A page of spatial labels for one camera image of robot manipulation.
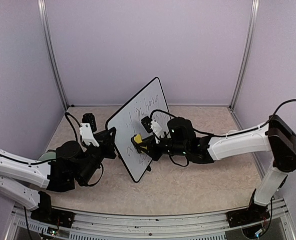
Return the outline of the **white whiteboard black frame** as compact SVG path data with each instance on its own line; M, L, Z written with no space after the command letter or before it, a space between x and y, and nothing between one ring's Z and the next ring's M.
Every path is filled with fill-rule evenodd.
M116 129L115 149L135 183L141 180L150 166L152 158L144 153L138 153L131 143L131 138L137 134L140 134L142 138L150 136L141 124L141 119L150 116L154 110L163 111L155 112L152 118L168 133L169 108L158 77L155 77L135 93L105 124L107 130Z

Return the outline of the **yellow black whiteboard eraser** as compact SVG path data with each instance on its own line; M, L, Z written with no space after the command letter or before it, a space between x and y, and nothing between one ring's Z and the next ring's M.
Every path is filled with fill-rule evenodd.
M131 143L133 144L134 148L136 149L136 147L138 146L142 146L142 147L146 147L146 145L144 145L142 137L140 134L134 135L131 138Z

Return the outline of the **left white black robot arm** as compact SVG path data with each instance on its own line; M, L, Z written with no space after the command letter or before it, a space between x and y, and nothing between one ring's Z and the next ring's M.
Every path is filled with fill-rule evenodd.
M57 227L70 228L71 211L52 207L48 191L64 193L93 187L90 179L103 169L103 159L115 159L116 129L93 133L88 123L80 126L81 142L70 140L46 153L47 159L35 160L0 149L0 192L31 212L31 219Z

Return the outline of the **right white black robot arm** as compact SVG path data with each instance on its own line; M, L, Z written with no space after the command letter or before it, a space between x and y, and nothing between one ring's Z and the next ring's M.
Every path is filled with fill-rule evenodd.
M197 137L191 121L182 117L168 121L169 132L148 116L141 123L150 136L142 138L137 134L131 142L138 153L145 153L154 161L168 155L184 156L189 163L211 164L237 155L272 152L272 166L252 193L248 207L227 212L231 228L270 218L268 205L273 195L288 174L296 170L296 134L277 115L253 128L225 135L204 133L202 137Z

